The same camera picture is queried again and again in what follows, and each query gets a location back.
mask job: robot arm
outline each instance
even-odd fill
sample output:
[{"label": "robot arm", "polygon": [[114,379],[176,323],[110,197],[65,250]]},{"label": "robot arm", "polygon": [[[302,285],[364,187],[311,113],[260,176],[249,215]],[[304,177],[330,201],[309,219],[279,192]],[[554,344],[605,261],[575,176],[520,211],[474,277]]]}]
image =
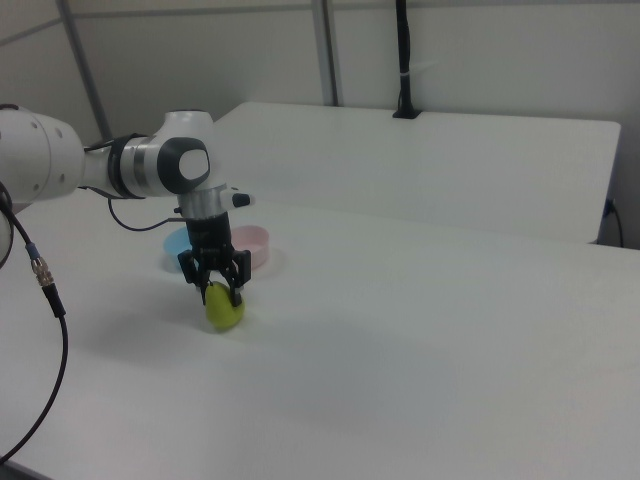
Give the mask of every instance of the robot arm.
[{"label": "robot arm", "polygon": [[[133,134],[85,149],[66,123],[3,105],[0,181],[14,202],[25,203],[67,195],[77,187],[109,198],[176,195],[192,245],[179,257],[185,279],[200,288],[204,303],[210,273],[220,272],[237,307],[251,277],[251,256],[233,248],[227,212],[255,199],[229,188],[221,177],[212,128],[206,112],[173,111],[154,135]],[[3,229],[4,221],[0,248],[8,244],[9,232]]]}]

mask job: black cable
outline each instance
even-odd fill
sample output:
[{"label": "black cable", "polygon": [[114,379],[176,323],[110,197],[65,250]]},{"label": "black cable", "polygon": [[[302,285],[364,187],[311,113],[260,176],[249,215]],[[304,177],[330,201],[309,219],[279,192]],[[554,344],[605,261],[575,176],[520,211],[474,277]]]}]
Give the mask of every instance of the black cable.
[{"label": "black cable", "polygon": [[53,386],[51,395],[49,396],[49,401],[47,401],[47,404],[42,410],[42,413],[40,413],[40,416],[35,421],[33,426],[29,429],[27,434],[24,437],[22,437],[22,440],[20,440],[15,447],[9,450],[9,452],[6,455],[0,458],[0,465],[3,465],[7,460],[13,457],[16,454],[16,452],[18,452],[18,450],[20,450],[24,446],[24,444],[29,441],[29,439],[33,436],[33,434],[36,433],[36,430],[38,430],[38,428],[42,424],[42,421],[45,419],[45,417],[49,413],[49,410],[51,410],[51,406],[53,405],[53,402],[58,396],[58,391],[60,390],[60,385],[62,384],[62,379],[64,377],[64,371],[67,368],[67,357],[69,356],[69,335],[67,333],[67,322],[64,319],[64,315],[61,315],[58,318],[58,320],[60,320],[60,329],[62,331],[62,359],[60,360],[60,369],[58,370],[56,383]]},{"label": "black cable", "polygon": [[109,140],[104,143],[96,143],[95,145],[91,145],[90,147],[84,147],[85,152],[93,152],[94,150],[100,150],[101,148],[109,147],[113,145],[113,140]]},{"label": "black cable", "polygon": [[618,213],[618,209],[615,204],[611,204],[611,213],[616,216],[616,221],[618,222],[618,235],[620,238],[620,248],[624,248],[624,237],[622,235],[622,222],[620,221],[620,214]]},{"label": "black cable", "polygon": [[8,453],[0,457],[1,466],[6,463],[7,460],[9,460],[13,455],[15,455],[16,452],[18,452],[18,450],[20,450],[25,445],[25,443],[29,441],[29,439],[33,436],[33,434],[36,432],[36,430],[38,430],[38,428],[44,421],[45,417],[49,413],[49,410],[51,410],[51,406],[58,396],[58,391],[60,390],[60,385],[62,384],[62,379],[64,378],[64,372],[67,368],[67,357],[69,356],[69,335],[67,332],[67,322],[64,318],[64,307],[62,306],[62,302],[60,301],[60,297],[58,296],[56,284],[53,283],[53,277],[51,277],[51,273],[48,271],[46,263],[44,262],[42,257],[39,256],[39,253],[37,253],[38,251],[35,245],[31,242],[31,239],[29,238],[29,235],[27,235],[24,227],[11,211],[11,208],[9,207],[9,204],[11,202],[11,196],[9,195],[9,192],[7,191],[6,187],[2,185],[2,183],[0,183],[0,188],[7,196],[7,200],[0,196],[0,211],[2,211],[2,213],[9,220],[9,223],[11,223],[16,228],[16,230],[20,232],[20,235],[22,235],[32,261],[35,260],[36,262],[39,262],[38,265],[43,266],[44,271],[46,272],[44,278],[48,280],[48,282],[43,282],[40,276],[38,276],[38,280],[41,281],[41,285],[44,285],[42,287],[42,291],[49,301],[49,305],[53,310],[53,314],[56,316],[56,318],[58,318],[60,322],[60,330],[62,332],[62,358],[60,360],[60,368],[58,369],[56,382],[53,386],[53,390],[51,391],[51,395],[49,395],[49,400],[47,401],[44,409],[42,410],[34,424],[31,426],[29,431],[26,433],[26,435],[22,437],[22,439],[11,450],[9,450]]},{"label": "black cable", "polygon": [[107,204],[109,205],[109,213],[111,213],[111,216],[113,217],[113,219],[116,221],[116,223],[118,225],[120,225],[122,228],[129,230],[131,232],[148,232],[149,230],[153,230],[154,228],[158,228],[161,227],[162,225],[166,224],[166,223],[170,223],[170,222],[184,222],[185,219],[184,218],[167,218],[161,222],[156,223],[155,225],[151,225],[150,227],[143,227],[143,228],[135,228],[135,227],[130,227],[129,225],[126,225],[125,223],[123,223],[118,216],[116,215],[116,212],[113,211],[113,202],[112,199],[109,198],[107,200]]},{"label": "black cable", "polygon": [[[13,208],[11,195],[9,195],[9,191],[5,188],[2,182],[0,182],[0,203],[2,204],[6,203],[10,210]],[[9,217],[7,217],[4,213],[2,213],[2,216],[4,216],[4,218],[6,218],[7,222],[9,223],[9,248],[7,249],[7,252],[5,253],[4,257],[0,258],[0,269],[4,267],[4,264],[9,259],[9,255],[11,255],[11,249],[13,248],[13,237],[15,232],[15,227],[13,226],[13,223],[11,223],[11,220],[9,220]]]},{"label": "black cable", "polygon": [[0,212],[2,212],[2,214],[5,217],[7,217],[7,220],[9,220],[9,223],[13,225],[16,228],[16,230],[18,230],[18,232],[20,232],[20,236],[22,236],[24,243],[31,243],[31,239],[29,238],[29,235],[27,235],[27,232],[22,227],[22,225],[16,218],[15,214],[13,213],[13,210],[9,206],[12,204],[11,195],[9,195],[9,191],[2,184],[2,182],[0,182],[0,191],[7,196],[6,202],[0,197]]}]

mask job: cable connector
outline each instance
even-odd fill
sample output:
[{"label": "cable connector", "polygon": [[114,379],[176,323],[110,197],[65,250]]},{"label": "cable connector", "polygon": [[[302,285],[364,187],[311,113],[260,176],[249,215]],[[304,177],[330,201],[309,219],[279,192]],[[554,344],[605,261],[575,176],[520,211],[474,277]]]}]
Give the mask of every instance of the cable connector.
[{"label": "cable connector", "polygon": [[44,261],[44,258],[38,257],[31,260],[31,270],[33,270],[33,273],[36,275],[41,287],[48,287],[53,284],[53,275],[49,270],[47,262]]}]

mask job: table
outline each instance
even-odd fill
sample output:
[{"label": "table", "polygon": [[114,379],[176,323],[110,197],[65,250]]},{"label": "table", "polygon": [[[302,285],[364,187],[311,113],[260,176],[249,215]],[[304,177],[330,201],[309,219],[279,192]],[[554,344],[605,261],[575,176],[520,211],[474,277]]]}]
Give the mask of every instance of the table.
[{"label": "table", "polygon": [[[130,224],[175,200],[117,203]],[[167,271],[171,227],[91,192],[20,218],[68,311],[69,367],[14,459],[56,480],[632,478],[637,252],[261,201],[246,318],[211,333]],[[16,244],[0,272],[0,449],[60,354]]]},{"label": "table", "polygon": [[620,125],[245,103],[213,134],[228,178],[263,200],[589,243]]}]

